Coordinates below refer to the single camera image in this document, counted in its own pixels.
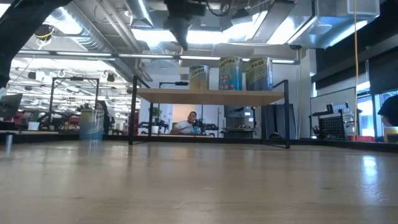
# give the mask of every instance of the wooden shelf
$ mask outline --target wooden shelf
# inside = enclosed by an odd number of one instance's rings
[[[140,88],[137,95],[151,103],[265,106],[284,98],[283,92],[231,90],[171,90]]]

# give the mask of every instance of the can label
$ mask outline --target can label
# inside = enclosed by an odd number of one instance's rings
[[[220,90],[242,90],[241,63],[238,57],[220,59]]]
[[[246,89],[252,91],[272,90],[272,75],[268,58],[255,58],[249,61],[246,73]]]
[[[208,90],[209,89],[209,67],[205,65],[192,66],[189,69],[189,89]]]
[[[82,110],[80,115],[80,140],[102,140],[104,111]]]

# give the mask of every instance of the computer monitor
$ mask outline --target computer monitor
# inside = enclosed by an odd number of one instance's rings
[[[0,118],[17,116],[22,94],[2,96],[0,98]]]

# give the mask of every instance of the man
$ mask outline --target man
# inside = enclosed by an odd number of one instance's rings
[[[388,98],[381,106],[378,115],[386,126],[398,126],[398,95]]]
[[[186,121],[180,121],[175,124],[174,128],[170,131],[170,134],[195,134],[193,123],[197,119],[197,113],[192,111],[188,115]]]

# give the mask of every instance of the woman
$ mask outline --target woman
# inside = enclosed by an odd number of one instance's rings
[[[109,133],[109,127],[111,126],[111,118],[109,117],[108,107],[106,106],[105,101],[98,100],[96,104],[97,110],[104,111],[104,134]]]

